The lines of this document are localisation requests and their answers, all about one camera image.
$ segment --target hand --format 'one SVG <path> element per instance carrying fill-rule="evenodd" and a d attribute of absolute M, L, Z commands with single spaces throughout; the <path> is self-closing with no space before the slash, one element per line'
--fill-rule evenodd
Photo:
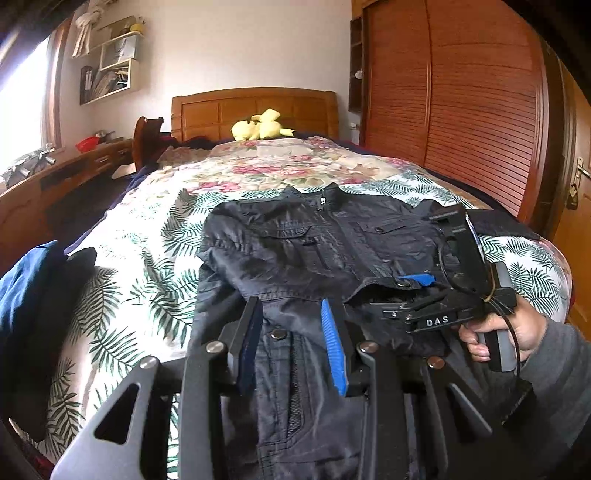
<path fill-rule="evenodd" d="M 540 344 L 546 333 L 546 317 L 533 308 L 526 299 L 517 295 L 515 314 L 509 315 L 508 318 L 515 330 L 519 342 L 519 355 L 521 361 L 524 362 Z M 477 333 L 507 329 L 503 317 L 496 313 L 490 313 L 485 320 L 473 320 L 462 325 L 459 335 L 460 339 L 467 343 L 468 350 L 475 362 L 488 362 L 491 359 L 488 347 L 478 342 Z M 509 338 L 511 344 L 514 345 L 513 336 L 509 334 Z"/>

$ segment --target mesh lining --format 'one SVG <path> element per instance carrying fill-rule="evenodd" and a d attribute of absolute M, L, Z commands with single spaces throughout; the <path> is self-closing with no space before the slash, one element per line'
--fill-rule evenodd
<path fill-rule="evenodd" d="M 301 398 L 300 383 L 298 381 L 296 353 L 290 350 L 290 408 L 287 417 L 287 436 L 290 437 L 301 427 Z"/>

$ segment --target metal screw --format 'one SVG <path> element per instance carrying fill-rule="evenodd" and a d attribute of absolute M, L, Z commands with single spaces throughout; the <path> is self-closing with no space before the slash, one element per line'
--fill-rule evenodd
<path fill-rule="evenodd" d="M 363 353 L 375 353 L 378 351 L 379 345 L 375 342 L 361 342 L 359 344 L 359 350 Z"/>
<path fill-rule="evenodd" d="M 445 367 L 445 360 L 440 356 L 430 356 L 427 358 L 427 365 L 435 370 L 441 370 Z"/>
<path fill-rule="evenodd" d="M 154 368 L 158 365 L 158 359 L 154 356 L 147 356 L 141 359 L 139 367 L 143 369 Z"/>
<path fill-rule="evenodd" d="M 283 340 L 287 336 L 287 332 L 283 328 L 276 328 L 271 332 L 273 340 Z"/>
<path fill-rule="evenodd" d="M 207 350 L 207 353 L 220 353 L 223 352 L 226 349 L 226 345 L 223 344 L 223 342 L 220 342 L 219 340 L 214 340 L 213 342 L 209 342 L 207 344 L 207 346 L 205 347 L 205 350 Z"/>

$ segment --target wooden desk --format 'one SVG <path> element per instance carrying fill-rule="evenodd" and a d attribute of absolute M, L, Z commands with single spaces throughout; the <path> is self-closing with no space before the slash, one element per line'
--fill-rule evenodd
<path fill-rule="evenodd" d="M 56 163 L 0 194 L 0 275 L 31 248 L 59 238 L 50 212 L 91 180 L 132 163 L 131 144 L 123 140 Z"/>

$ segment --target jacket zipper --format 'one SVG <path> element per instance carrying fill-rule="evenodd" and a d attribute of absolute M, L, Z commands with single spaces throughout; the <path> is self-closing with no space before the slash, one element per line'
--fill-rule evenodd
<path fill-rule="evenodd" d="M 324 204 L 326 203 L 326 197 L 324 196 L 324 189 L 322 189 L 322 197 L 320 197 L 320 205 L 318 206 L 318 210 L 321 212 L 324 210 Z"/>
<path fill-rule="evenodd" d="M 326 196 L 324 195 L 324 189 L 322 189 L 322 197 L 320 198 L 320 205 L 318 207 L 318 210 L 320 210 L 320 211 L 324 210 L 325 204 L 326 204 Z M 353 275 L 355 275 L 358 278 L 362 278 L 362 277 L 359 277 L 358 274 L 364 275 L 366 277 L 373 276 L 374 273 L 371 271 L 370 268 L 365 266 L 361 257 L 357 253 L 357 250 L 354 249 L 351 242 L 349 242 L 349 239 L 347 238 L 347 233 L 343 230 L 339 221 L 331 215 L 330 209 L 328 208 L 328 206 L 326 206 L 326 215 L 336 224 L 337 228 L 340 230 L 340 233 L 342 235 L 341 241 L 343 242 L 343 244 L 347 248 L 347 251 L 350 252 L 351 260 L 353 261 L 353 265 L 351 265 Z"/>

